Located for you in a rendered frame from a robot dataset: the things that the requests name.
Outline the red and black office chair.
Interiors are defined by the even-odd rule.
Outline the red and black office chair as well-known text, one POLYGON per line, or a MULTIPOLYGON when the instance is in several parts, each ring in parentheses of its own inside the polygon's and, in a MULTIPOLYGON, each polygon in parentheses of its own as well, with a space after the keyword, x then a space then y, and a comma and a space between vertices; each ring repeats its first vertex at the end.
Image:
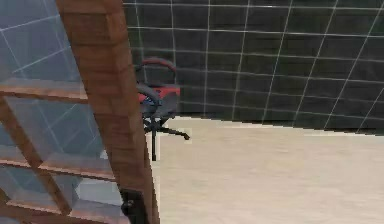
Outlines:
POLYGON ((170 85, 143 82, 137 82, 136 87, 139 95, 143 123, 145 125, 144 132, 152 134, 151 153, 152 160, 155 161, 157 159, 157 132, 182 136, 185 140, 190 139, 187 133, 164 126, 169 119, 174 119, 177 114, 180 87, 176 83, 170 85))

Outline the brown wooden shelf unit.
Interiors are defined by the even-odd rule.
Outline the brown wooden shelf unit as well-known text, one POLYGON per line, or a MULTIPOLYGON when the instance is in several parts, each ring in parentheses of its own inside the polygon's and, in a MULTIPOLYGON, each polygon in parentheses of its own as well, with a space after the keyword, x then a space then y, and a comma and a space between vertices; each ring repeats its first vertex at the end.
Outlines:
POLYGON ((122 0, 0 0, 0 224, 160 224, 122 0))

